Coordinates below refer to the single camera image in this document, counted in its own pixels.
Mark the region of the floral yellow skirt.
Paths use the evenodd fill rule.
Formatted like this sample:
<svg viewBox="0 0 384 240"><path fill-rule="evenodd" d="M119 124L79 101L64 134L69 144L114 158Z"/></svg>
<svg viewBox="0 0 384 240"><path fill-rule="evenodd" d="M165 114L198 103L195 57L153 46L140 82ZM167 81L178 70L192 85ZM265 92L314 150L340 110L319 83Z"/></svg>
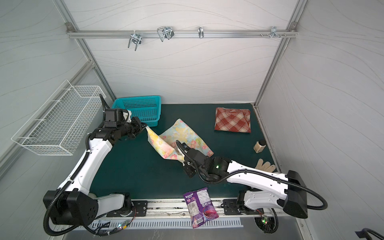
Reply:
<svg viewBox="0 0 384 240"><path fill-rule="evenodd" d="M208 157L214 155L214 152L203 139L181 119L177 119L176 122L161 135L157 135L150 127L146 127L146 130L148 142L165 160L177 160L180 163L184 162L184 156L180 153L176 141L186 143L188 147L196 149Z"/></svg>

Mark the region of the red plaid skirt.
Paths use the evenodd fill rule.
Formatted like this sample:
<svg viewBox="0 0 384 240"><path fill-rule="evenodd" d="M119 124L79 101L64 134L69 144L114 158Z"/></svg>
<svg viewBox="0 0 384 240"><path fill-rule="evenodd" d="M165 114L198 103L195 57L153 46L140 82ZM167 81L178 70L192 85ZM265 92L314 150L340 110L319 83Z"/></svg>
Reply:
<svg viewBox="0 0 384 240"><path fill-rule="evenodd" d="M216 108L215 131L251 133L251 111Z"/></svg>

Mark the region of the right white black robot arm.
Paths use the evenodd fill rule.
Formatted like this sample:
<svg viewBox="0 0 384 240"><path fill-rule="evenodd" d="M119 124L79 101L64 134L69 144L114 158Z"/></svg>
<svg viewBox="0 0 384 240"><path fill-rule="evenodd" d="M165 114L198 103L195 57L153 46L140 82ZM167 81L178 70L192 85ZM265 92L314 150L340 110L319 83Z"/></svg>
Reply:
<svg viewBox="0 0 384 240"><path fill-rule="evenodd" d="M184 158L183 168L190 177L198 175L209 185L231 183L249 187L249 190L239 194L238 208L249 211L278 208L299 219L308 218L309 210L322 211L328 208L327 201L307 188L295 171L268 173L228 158L206 156L185 143L178 143L178 151Z"/></svg>

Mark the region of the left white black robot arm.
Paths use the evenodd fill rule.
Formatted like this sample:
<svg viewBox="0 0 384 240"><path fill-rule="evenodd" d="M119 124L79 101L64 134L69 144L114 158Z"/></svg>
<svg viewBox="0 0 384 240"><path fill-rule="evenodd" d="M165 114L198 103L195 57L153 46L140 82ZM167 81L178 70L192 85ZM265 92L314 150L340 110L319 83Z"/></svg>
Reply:
<svg viewBox="0 0 384 240"><path fill-rule="evenodd" d="M114 144L123 137L135 139L148 125L124 109L106 109L102 123L85 139L85 151L69 176L57 190L47 191L43 198L46 213L43 228L51 237L65 235L83 226L102 236L90 225L112 211L131 213L134 209L128 193L91 197L90 188L102 162Z"/></svg>

